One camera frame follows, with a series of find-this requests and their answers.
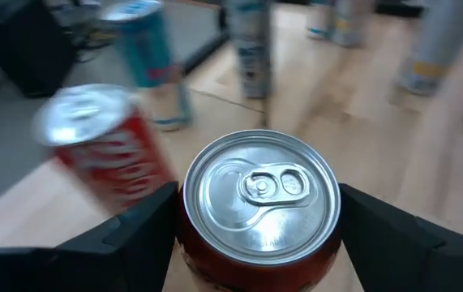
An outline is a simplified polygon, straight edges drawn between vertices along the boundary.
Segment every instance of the aluminum can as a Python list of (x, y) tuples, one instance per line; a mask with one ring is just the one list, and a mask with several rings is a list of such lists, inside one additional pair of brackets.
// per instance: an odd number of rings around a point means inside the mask
[(336, 0), (332, 41), (344, 47), (362, 45), (373, 5), (372, 0)]
[(325, 160), (275, 131), (215, 140), (191, 163), (178, 241), (200, 291), (308, 291), (340, 246), (341, 197)]
[(430, 3), (418, 39), (402, 67), (399, 85), (413, 94), (434, 94), (462, 48), (463, 0)]
[(307, 35), (328, 39), (334, 29), (334, 0), (311, 0), (307, 16)]
[(146, 88), (156, 126), (175, 130), (191, 122), (191, 109), (171, 52), (163, 10), (158, 1), (123, 1), (106, 7), (98, 19), (104, 29), (115, 32), (115, 45), (135, 83)]
[(227, 0), (225, 5), (242, 94), (267, 98), (272, 93), (271, 0)]
[(33, 121), (36, 139), (111, 213), (123, 212), (173, 180), (131, 95), (112, 84), (64, 88)]

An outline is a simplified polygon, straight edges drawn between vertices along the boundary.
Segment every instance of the soda can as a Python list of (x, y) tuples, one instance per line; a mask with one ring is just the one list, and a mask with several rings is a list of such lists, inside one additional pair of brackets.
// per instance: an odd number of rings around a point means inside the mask
[(98, 19), (103, 28), (115, 32), (118, 51), (137, 86), (146, 92), (144, 98), (151, 101), (156, 126), (176, 130), (191, 122), (191, 109), (171, 52), (163, 10), (159, 1), (123, 1), (106, 7)]
[(334, 29), (334, 0), (311, 0), (307, 16), (307, 35), (328, 39)]
[(332, 41), (344, 47), (362, 45), (372, 10), (372, 0), (336, 0)]
[(341, 197), (325, 160), (275, 131), (239, 131), (191, 163), (178, 242), (200, 291), (310, 291), (340, 246)]
[(173, 180), (132, 94), (112, 84), (63, 88), (33, 121), (36, 139), (111, 213)]
[(418, 39), (402, 67), (399, 85), (413, 94), (434, 94), (462, 48), (463, 0), (430, 3)]
[(271, 0), (227, 0), (225, 5), (242, 93), (266, 98), (272, 93)]

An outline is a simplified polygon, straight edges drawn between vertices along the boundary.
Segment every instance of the table surface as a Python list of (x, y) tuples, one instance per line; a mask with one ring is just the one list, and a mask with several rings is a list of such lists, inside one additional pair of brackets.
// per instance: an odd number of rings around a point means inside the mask
[[(395, 86), (416, 20), (373, 15), (367, 44), (344, 49), (305, 37), (304, 6), (274, 9), (276, 93), (267, 107), (241, 97), (230, 45), (187, 79), (195, 123), (161, 133), (178, 179), (208, 143), (261, 127), (306, 141), (337, 179), (463, 234), (463, 54), (435, 97)], [(108, 214), (62, 167), (49, 161), (0, 197), (0, 247), (55, 246)], [(361, 291), (344, 248), (313, 290)], [(173, 253), (164, 291), (195, 291)]]

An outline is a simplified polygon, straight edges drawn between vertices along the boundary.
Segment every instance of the floor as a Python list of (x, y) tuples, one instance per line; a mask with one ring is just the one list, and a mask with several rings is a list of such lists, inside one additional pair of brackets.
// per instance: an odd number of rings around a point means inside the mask
[[(188, 58), (217, 34), (216, 12), (209, 7), (169, 3), (167, 14), (178, 60)], [(2, 80), (1, 74), (0, 82), (1, 195), (49, 154), (34, 142), (31, 133), (32, 116), (45, 99), (23, 98), (13, 84)], [(101, 51), (95, 60), (77, 65), (65, 85), (86, 83), (133, 85), (112, 47)]]

